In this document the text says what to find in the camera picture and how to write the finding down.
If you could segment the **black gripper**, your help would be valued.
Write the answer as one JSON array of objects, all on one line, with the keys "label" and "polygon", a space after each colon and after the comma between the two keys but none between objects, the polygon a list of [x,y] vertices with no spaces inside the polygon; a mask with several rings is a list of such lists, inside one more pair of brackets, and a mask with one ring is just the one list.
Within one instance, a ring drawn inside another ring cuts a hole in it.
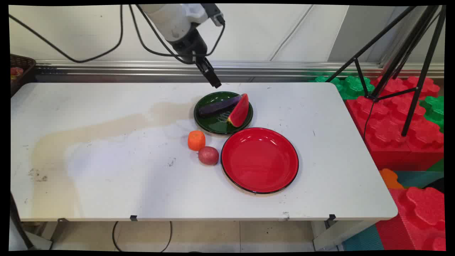
[{"label": "black gripper", "polygon": [[185,36],[176,41],[167,41],[172,48],[181,55],[182,60],[195,63],[201,74],[207,79],[215,89],[221,86],[221,81],[217,77],[214,68],[206,58],[208,47],[198,32],[197,28],[191,28]]}]

